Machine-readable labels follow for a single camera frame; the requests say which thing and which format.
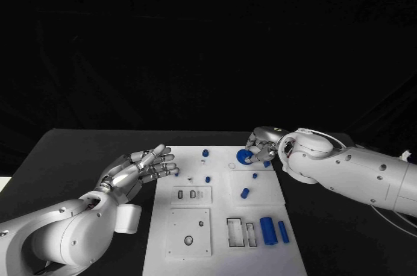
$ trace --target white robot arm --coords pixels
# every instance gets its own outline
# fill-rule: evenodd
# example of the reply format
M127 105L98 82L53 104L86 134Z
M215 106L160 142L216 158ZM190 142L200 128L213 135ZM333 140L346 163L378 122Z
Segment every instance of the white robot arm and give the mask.
M158 145L122 155L106 167L93 191L0 224L0 275L77 275L103 255L114 231L135 233L139 207L124 205L142 183L176 174L178 168ZM21 246L33 233L31 250L46 267L31 272Z
M252 144L258 154L248 152ZM236 158L242 164L251 164L271 160L275 154L282 170L295 180L320 183L363 204L417 216L417 165L365 148L346 147L317 131L298 128L288 133L279 128L258 127Z

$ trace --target white cylinder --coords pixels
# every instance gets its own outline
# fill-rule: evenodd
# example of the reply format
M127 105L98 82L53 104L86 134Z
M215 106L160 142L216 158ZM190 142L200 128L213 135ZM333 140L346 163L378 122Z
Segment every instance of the white cylinder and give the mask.
M118 205L114 232L134 234L139 217L141 207L138 205Z

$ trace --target white cable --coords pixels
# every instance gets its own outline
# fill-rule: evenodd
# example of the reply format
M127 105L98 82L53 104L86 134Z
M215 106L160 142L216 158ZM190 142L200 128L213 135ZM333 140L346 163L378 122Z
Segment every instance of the white cable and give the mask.
M393 211L393 213L414 228L417 228L417 225L402 215L399 215L399 213L396 213L395 211Z
M323 136L331 138L340 144L341 148L346 148L344 144L333 136L330 136L330 135L327 135L327 134L324 134L324 133L321 133L321 132L318 132L316 130L308 130L308 131L311 131L311 132L314 132L317 134L321 134Z
M376 208L369 205L372 207L372 209L375 210L375 212L379 214L379 216L392 224L392 226L395 226L401 231L404 231L406 234L409 234L411 236L417 237L415 234L409 233L406 230L404 230L398 225L395 225L388 219L386 217L380 214L380 212L376 210Z

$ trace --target rectangular hole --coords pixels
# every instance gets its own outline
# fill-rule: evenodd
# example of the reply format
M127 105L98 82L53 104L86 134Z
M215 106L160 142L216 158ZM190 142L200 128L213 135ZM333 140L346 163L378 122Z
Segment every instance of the rectangular hole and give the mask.
M240 218L228 218L228 246L243 247L243 229L240 228Z
M256 237L253 235L253 224L252 223L245 223L245 231L248 232L249 247L258 247Z

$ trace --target black table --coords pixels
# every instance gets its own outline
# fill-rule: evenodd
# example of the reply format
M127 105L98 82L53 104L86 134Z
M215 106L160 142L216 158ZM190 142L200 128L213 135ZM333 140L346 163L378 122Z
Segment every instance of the black table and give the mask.
M346 145L344 134L331 134ZM50 130L2 192L0 222L79 198L95 187L108 163L157 144L242 145L246 132ZM272 160L308 275L417 275L417 238L398 231L365 204L297 182ZM135 234L114 234L101 259L80 275L141 275L155 181L131 203L142 207Z

